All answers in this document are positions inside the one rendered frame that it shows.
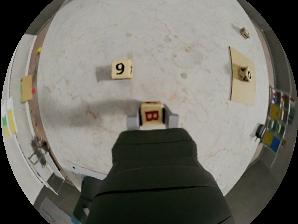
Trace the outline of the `tan flat mat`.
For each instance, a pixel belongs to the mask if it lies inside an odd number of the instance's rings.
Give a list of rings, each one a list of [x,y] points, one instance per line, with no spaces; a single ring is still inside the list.
[[[255,101],[255,64],[237,49],[230,47],[231,60],[231,93],[230,100],[238,103],[254,105]],[[243,83],[238,72],[241,67],[249,67],[253,77],[251,83]]]

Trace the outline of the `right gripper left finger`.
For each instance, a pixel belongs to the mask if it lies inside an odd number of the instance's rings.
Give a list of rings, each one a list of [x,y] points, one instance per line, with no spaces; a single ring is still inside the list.
[[[140,125],[142,125],[140,105],[141,104],[138,104],[136,109],[134,109],[132,116],[126,116],[126,127],[128,127],[128,131],[140,131],[140,127],[138,127],[138,121],[140,121]]]

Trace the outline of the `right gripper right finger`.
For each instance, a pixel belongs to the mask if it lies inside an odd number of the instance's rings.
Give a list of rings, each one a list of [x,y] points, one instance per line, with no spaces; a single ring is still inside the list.
[[[178,128],[178,121],[180,121],[180,116],[177,113],[170,111],[168,105],[164,105],[162,108],[162,123],[164,123],[166,129],[169,128]]]

